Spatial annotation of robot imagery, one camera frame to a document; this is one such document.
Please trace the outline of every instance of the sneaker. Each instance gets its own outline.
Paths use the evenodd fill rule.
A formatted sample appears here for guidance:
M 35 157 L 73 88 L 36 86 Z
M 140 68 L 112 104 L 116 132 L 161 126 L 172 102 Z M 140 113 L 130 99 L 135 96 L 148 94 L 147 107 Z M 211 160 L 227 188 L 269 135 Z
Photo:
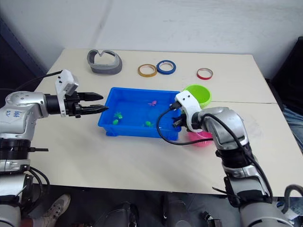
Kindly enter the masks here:
M 71 202 L 71 196 L 63 194 L 50 207 L 50 209 L 42 216 L 43 225 L 41 227 L 54 227 L 57 219 L 67 210 Z

